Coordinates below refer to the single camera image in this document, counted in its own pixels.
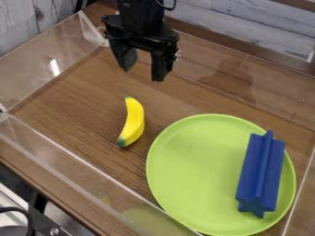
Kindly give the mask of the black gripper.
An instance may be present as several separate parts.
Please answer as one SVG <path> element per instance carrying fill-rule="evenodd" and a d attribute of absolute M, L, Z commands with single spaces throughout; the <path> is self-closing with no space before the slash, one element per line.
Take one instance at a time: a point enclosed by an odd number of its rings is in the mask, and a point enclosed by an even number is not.
<path fill-rule="evenodd" d="M 103 15 L 107 39 L 119 67 L 129 72 L 138 60 L 137 50 L 151 53 L 151 80 L 163 82 L 173 70 L 179 34 L 166 26 L 165 0 L 117 0 L 118 13 Z"/>

